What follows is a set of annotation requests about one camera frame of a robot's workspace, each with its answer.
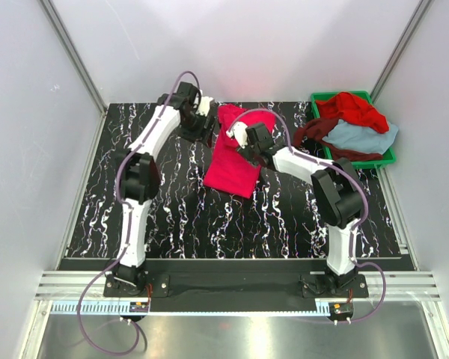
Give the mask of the pink t shirt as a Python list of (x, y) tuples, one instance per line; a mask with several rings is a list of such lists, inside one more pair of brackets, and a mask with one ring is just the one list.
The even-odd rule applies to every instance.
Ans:
[(204, 177), (204, 185), (228, 194), (249, 199), (256, 187), (261, 166), (253, 166), (237, 151), (238, 142), (229, 138), (226, 131), (247, 109), (226, 104), (218, 107), (221, 125), (212, 161)]

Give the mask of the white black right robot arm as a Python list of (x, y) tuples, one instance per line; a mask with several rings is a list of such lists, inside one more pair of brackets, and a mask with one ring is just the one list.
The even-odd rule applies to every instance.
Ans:
[(302, 153), (275, 140), (263, 123), (238, 122), (227, 131), (237, 141), (236, 151), (246, 161), (291, 175), (313, 188), (316, 207), (329, 234), (324, 274), (303, 280), (315, 296), (348, 296), (356, 292), (358, 265), (355, 238), (368, 205), (357, 173), (346, 159), (336, 162)]

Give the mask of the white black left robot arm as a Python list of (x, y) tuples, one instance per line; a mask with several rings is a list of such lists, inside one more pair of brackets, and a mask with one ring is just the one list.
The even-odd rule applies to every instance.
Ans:
[(157, 157), (173, 132), (210, 147), (216, 109), (213, 98), (203, 96), (191, 83), (180, 82), (173, 93), (159, 98), (149, 123), (117, 157), (115, 194), (123, 222), (118, 263), (112, 269), (116, 281), (138, 291), (146, 288), (144, 237), (148, 212), (161, 183)]

